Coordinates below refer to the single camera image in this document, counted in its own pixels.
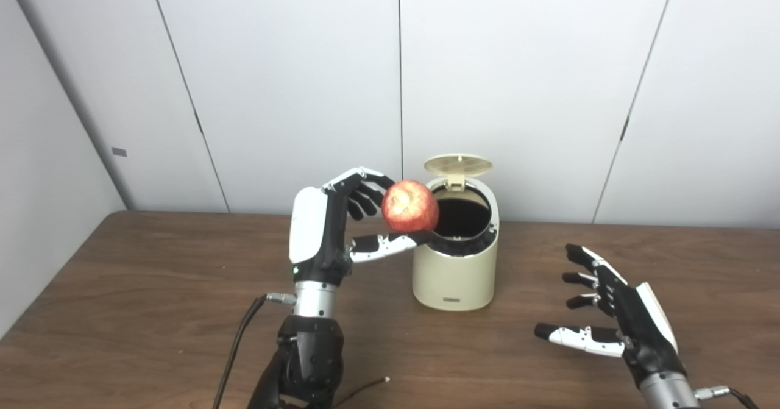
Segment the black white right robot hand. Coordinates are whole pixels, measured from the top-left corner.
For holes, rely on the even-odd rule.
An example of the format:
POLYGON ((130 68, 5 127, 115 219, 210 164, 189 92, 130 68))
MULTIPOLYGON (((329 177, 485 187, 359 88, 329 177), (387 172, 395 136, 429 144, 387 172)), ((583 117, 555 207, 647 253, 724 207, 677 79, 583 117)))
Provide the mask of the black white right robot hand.
POLYGON ((588 325, 551 325, 539 322, 535 337, 574 350, 621 357, 636 386, 652 375, 687 376, 674 332, 648 282, 631 286, 624 276, 591 249, 565 246, 568 261, 587 272, 566 272, 562 280, 591 289, 566 301, 568 309, 595 307, 615 320, 614 329, 588 325))

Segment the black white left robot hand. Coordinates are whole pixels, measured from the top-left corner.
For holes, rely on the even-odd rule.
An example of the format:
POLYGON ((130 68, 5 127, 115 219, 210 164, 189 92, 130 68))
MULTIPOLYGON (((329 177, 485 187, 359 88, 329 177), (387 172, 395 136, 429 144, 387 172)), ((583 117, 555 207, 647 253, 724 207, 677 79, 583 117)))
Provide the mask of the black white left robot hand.
POLYGON ((289 236, 294 281, 340 286, 356 263, 377 261, 431 242, 434 232, 421 229, 354 237, 346 243, 348 218, 360 221, 377 215, 394 183, 381 172, 359 166, 322 186, 299 191, 294 198, 289 236))

